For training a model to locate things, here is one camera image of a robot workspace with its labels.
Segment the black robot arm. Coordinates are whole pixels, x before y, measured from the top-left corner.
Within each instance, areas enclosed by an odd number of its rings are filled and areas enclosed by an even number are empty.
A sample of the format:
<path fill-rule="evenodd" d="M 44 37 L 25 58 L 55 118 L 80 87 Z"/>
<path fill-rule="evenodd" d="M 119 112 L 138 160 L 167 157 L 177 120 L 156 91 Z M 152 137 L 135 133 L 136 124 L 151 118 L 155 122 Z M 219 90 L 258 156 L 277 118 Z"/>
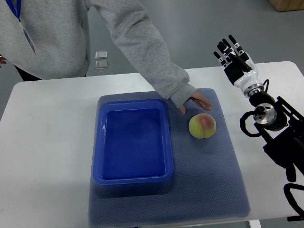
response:
<path fill-rule="evenodd" d="M 240 118 L 240 128 L 249 137 L 263 137 L 264 152 L 285 169 L 288 183 L 283 187 L 289 205 L 297 212 L 288 221 L 304 219 L 304 210 L 298 205 L 292 190 L 303 190 L 296 183 L 296 171 L 304 171 L 304 117 L 282 97 L 274 99 L 267 92 L 269 81 L 245 88 L 245 96 L 254 106 Z"/>

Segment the grey sweatshirt sleeve forearm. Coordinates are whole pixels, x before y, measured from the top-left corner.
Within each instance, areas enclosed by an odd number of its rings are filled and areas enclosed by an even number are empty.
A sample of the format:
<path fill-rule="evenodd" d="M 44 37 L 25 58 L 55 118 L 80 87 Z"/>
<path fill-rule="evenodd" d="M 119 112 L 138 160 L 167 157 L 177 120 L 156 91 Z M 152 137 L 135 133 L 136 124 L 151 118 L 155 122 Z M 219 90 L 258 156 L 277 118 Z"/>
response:
<path fill-rule="evenodd" d="M 136 0 L 88 0 L 97 9 L 114 44 L 164 99 L 180 108 L 195 92 L 188 73 L 171 61 L 168 47 Z"/>

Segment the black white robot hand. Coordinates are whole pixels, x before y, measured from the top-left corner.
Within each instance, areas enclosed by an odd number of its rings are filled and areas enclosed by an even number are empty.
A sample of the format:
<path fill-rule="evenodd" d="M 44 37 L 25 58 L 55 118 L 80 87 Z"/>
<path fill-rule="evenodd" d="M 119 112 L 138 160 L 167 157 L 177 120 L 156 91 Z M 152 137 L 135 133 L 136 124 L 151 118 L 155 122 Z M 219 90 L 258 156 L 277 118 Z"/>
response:
<path fill-rule="evenodd" d="M 218 52 L 214 56 L 224 67 L 230 83 L 239 88 L 247 98 L 264 90 L 263 83 L 258 79 L 258 70 L 250 55 L 243 50 L 232 36 L 229 40 L 222 39 L 217 44 Z"/>

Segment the person's bare hand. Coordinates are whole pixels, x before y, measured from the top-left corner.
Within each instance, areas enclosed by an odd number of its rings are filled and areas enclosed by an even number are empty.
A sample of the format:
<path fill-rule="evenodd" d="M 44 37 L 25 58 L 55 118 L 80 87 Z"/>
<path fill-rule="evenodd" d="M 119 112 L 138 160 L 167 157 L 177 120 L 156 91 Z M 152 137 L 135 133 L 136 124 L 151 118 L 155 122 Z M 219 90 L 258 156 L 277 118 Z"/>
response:
<path fill-rule="evenodd" d="M 205 111 L 211 111 L 213 104 L 207 99 L 206 96 L 204 96 L 202 93 L 200 93 L 199 91 L 195 91 L 193 93 L 193 95 L 191 95 L 186 102 L 179 107 L 179 111 L 181 114 L 185 114 L 186 113 L 186 108 L 185 108 L 185 104 L 192 100 L 194 103 L 196 103 L 196 105 L 200 108 L 202 108 Z"/>

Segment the person's other hand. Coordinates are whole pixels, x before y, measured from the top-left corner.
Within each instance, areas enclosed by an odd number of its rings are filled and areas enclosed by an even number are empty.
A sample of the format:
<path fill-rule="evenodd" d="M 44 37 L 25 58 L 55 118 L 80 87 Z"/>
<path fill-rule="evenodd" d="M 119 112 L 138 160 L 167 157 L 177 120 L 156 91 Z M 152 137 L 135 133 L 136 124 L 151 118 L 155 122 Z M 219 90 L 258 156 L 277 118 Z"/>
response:
<path fill-rule="evenodd" d="M 0 55 L 0 68 L 6 64 L 6 58 L 3 55 Z"/>

